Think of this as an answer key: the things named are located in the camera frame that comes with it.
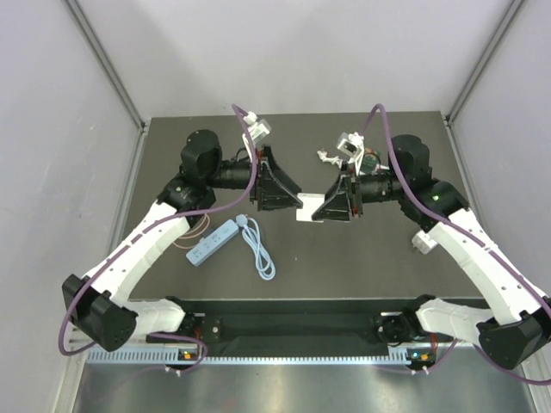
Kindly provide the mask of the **white 80W charger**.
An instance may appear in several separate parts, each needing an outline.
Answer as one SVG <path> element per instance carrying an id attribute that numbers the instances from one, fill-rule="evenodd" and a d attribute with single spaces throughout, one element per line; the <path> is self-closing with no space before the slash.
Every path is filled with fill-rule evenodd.
<path id="1" fill-rule="evenodd" d="M 299 222 L 313 222 L 313 214 L 324 204 L 324 194 L 298 193 L 302 207 L 295 210 L 296 220 Z"/>

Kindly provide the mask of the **dark green charger cube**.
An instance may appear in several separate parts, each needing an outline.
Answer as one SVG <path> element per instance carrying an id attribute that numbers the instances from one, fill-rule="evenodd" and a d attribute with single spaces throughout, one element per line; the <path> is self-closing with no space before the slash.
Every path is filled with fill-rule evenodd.
<path id="1" fill-rule="evenodd" d="M 362 158 L 360 171 L 364 175 L 372 175 L 378 171 L 380 164 L 381 156 L 378 151 L 365 151 Z"/>

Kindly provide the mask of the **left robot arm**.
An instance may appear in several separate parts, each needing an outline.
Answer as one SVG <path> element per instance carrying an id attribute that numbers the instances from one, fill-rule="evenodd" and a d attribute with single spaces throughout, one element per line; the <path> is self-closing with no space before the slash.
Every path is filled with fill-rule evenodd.
<path id="1" fill-rule="evenodd" d="M 300 187 L 279 167 L 268 145 L 261 121 L 242 135 L 245 158 L 223 158 L 215 132 L 202 129 L 189 135 L 181 151 L 176 175 L 164 186 L 145 217 L 107 258 L 83 276 L 71 274 L 62 284 L 65 315 L 58 345 L 64 355 L 69 325 L 80 329 L 93 344 L 111 352 L 137 336 L 168 333 L 188 340 L 195 320 L 174 299 L 132 301 L 130 295 L 155 261 L 185 236 L 201 219 L 232 208 L 216 206 L 217 188 L 237 189 L 259 210 L 300 208 Z"/>

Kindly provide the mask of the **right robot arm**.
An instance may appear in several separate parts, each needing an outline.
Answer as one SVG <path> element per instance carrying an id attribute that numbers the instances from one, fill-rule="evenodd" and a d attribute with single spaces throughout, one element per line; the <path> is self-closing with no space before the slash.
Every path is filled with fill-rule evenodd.
<path id="1" fill-rule="evenodd" d="M 484 297 L 485 309 L 457 305 L 431 295 L 411 301 L 396 322 L 381 320 L 388 342 L 419 341 L 430 333 L 479 347 L 497 366 L 512 370 L 550 342 L 550 298 L 519 274 L 487 236 L 466 199 L 450 183 L 432 175 L 430 150 L 420 138 L 398 135 L 389 165 L 361 171 L 368 152 L 358 133 L 343 133 L 337 149 L 345 158 L 313 221 L 344 221 L 362 215 L 367 203 L 397 201 L 420 230 L 412 240 L 423 253 L 442 247 Z"/>

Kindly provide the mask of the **blue power strip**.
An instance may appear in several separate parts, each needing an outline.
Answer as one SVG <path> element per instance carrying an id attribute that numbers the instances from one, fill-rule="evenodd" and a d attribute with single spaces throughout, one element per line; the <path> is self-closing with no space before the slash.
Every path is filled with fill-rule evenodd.
<path id="1" fill-rule="evenodd" d="M 198 267 L 210 256 L 220 250 L 238 234 L 239 227 L 233 219 L 228 219 L 223 225 L 200 241 L 186 253 L 188 261 Z"/>

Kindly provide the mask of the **white cube socket adapter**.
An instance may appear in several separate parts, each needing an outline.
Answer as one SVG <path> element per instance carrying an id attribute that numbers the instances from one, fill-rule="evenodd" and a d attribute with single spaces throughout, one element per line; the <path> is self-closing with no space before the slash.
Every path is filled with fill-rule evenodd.
<path id="1" fill-rule="evenodd" d="M 423 255 L 428 255 L 437 247 L 438 243 L 423 230 L 418 231 L 412 237 L 412 246 Z"/>

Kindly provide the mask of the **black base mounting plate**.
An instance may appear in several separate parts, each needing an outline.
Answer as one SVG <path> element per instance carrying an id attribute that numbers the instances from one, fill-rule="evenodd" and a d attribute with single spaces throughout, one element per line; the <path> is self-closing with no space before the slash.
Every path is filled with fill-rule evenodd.
<path id="1" fill-rule="evenodd" d="M 197 338 L 209 356 L 383 355 L 432 340 L 399 322 L 409 299 L 178 299 L 177 336 Z"/>

